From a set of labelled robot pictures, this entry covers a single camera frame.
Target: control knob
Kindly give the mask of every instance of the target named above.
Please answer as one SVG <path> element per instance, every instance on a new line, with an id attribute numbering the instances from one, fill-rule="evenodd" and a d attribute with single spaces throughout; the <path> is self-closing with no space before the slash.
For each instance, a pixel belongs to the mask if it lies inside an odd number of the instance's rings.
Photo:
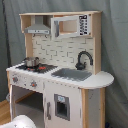
<path id="1" fill-rule="evenodd" d="M 31 86 L 32 86 L 32 87 L 36 87 L 36 86 L 37 86 L 36 82 L 32 82 L 32 83 L 31 83 Z"/>
<path id="2" fill-rule="evenodd" d="M 18 81 L 18 78 L 17 77 L 14 77 L 13 78 L 13 82 L 16 83 Z"/>

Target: wooden countertop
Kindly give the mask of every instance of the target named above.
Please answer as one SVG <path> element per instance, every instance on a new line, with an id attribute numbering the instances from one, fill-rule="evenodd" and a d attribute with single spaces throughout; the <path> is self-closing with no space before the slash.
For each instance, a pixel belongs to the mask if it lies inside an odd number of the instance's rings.
<path id="1" fill-rule="evenodd" d="M 8 68 L 7 71 L 14 71 L 17 73 L 23 73 L 25 75 L 29 75 L 29 76 L 31 75 L 32 77 L 42 78 L 42 79 L 44 79 L 44 81 L 49 80 L 49 81 L 54 81 L 54 82 L 58 82 L 58 83 L 69 84 L 70 86 L 83 88 L 83 89 L 104 88 L 106 86 L 111 85 L 114 81 L 114 77 L 111 74 L 104 72 L 104 71 L 101 71 L 96 75 L 91 75 L 90 77 L 88 77 L 84 81 L 72 81 L 72 80 L 67 80 L 67 79 L 57 78 L 57 77 L 51 76 L 51 73 L 63 68 L 60 66 L 58 66 L 57 68 L 55 68 L 55 69 L 53 69 L 53 70 L 51 70 L 45 74 L 38 74 L 38 73 L 27 72 L 27 71 L 19 70 L 19 69 L 15 68 L 15 67 L 20 66 L 20 65 L 22 65 L 22 64 Z"/>

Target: door handle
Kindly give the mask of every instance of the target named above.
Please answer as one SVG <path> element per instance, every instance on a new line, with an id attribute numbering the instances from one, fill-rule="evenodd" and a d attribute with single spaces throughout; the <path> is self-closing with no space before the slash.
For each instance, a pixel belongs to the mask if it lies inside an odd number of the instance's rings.
<path id="1" fill-rule="evenodd" d="M 51 120 L 49 109 L 50 109 L 50 102 L 47 103 L 47 117 L 48 117 L 48 120 Z"/>
<path id="2" fill-rule="evenodd" d="M 59 21 L 54 21 L 55 24 L 55 37 L 59 36 Z"/>

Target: toy stove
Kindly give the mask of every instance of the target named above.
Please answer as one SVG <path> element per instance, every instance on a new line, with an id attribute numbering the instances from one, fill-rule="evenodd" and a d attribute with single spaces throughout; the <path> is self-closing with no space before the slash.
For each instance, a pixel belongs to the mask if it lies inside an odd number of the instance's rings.
<path id="1" fill-rule="evenodd" d="M 42 79 L 42 75 L 55 68 L 57 66 L 41 63 L 31 68 L 25 64 L 14 66 L 9 71 L 10 84 L 43 93 L 44 79 Z"/>
<path id="2" fill-rule="evenodd" d="M 21 70 L 26 70 L 29 72 L 36 72 L 36 73 L 46 73 L 54 68 L 56 68 L 57 66 L 53 66 L 53 65 L 47 65 L 47 64 L 39 64 L 37 66 L 34 67 L 27 67 L 26 65 L 21 65 L 16 67 L 17 69 L 21 69 Z"/>

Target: white cabinet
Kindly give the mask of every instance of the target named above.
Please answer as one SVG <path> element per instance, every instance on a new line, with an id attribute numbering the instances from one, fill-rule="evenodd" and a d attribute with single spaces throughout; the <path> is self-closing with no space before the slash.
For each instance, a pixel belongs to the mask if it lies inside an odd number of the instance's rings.
<path id="1" fill-rule="evenodd" d="M 90 15 L 74 15 L 51 18 L 51 34 L 53 40 L 89 35 L 90 33 Z"/>
<path id="2" fill-rule="evenodd" d="M 45 128 L 82 128 L 81 90 L 45 82 Z"/>

